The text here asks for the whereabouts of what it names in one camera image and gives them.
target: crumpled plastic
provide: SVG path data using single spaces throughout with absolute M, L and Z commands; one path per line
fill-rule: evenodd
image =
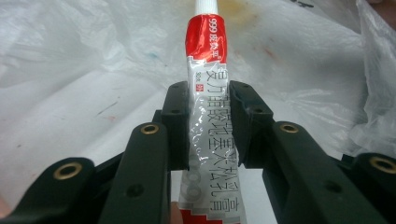
M 364 0 L 309 1 L 328 18 L 294 2 L 219 0 L 230 78 L 330 155 L 395 157 L 394 31 Z M 0 2 L 0 195 L 11 208 L 54 162 L 99 164 L 125 149 L 166 88 L 187 79 L 193 9 L 183 0 Z M 258 193 L 247 199 L 244 188 L 258 186 L 242 193 L 247 222 L 261 223 L 250 215 Z

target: robotic claw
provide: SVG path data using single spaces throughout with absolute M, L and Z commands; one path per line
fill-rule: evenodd
M 231 81 L 230 95 L 240 164 L 263 169 L 278 223 L 396 223 L 396 160 L 337 161 L 303 127 L 274 122 L 251 86 Z M 172 85 L 153 121 L 96 167 L 84 158 L 52 164 L 0 224 L 169 223 L 170 171 L 189 168 L 188 99 L 187 82 Z

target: screw hole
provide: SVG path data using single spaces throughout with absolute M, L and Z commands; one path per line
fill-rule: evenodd
M 156 133 L 160 130 L 160 128 L 157 125 L 154 124 L 149 124 L 144 126 L 140 132 L 144 133 L 144 134 L 153 134 Z
M 53 177 L 58 180 L 66 180 L 72 178 L 73 176 L 78 175 L 78 173 L 82 170 L 82 165 L 78 162 L 70 162 L 65 165 L 60 166 L 55 173 L 53 173 Z
M 143 186 L 141 186 L 140 184 L 135 184 L 130 186 L 125 194 L 126 196 L 128 196 L 129 198 L 138 198 L 140 197 L 143 193 L 145 192 L 145 188 L 143 188 Z
M 297 133 L 298 132 L 298 128 L 292 124 L 282 124 L 280 126 L 280 129 L 286 133 Z
M 380 170 L 390 175 L 396 175 L 396 164 L 393 161 L 380 157 L 372 157 L 370 159 L 370 163 L 377 170 Z
M 333 193 L 341 193 L 341 191 L 343 191 L 343 188 L 341 188 L 341 186 L 330 180 L 324 182 L 324 187 L 326 188 L 326 190 Z

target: white cap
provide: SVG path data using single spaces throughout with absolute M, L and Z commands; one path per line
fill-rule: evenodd
M 219 14 L 218 0 L 195 0 L 195 15 Z

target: glue tube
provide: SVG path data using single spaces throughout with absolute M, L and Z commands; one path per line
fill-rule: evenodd
M 185 224 L 246 223 L 233 141 L 227 39 L 216 0 L 197 0 L 186 34 L 190 160 L 180 186 Z

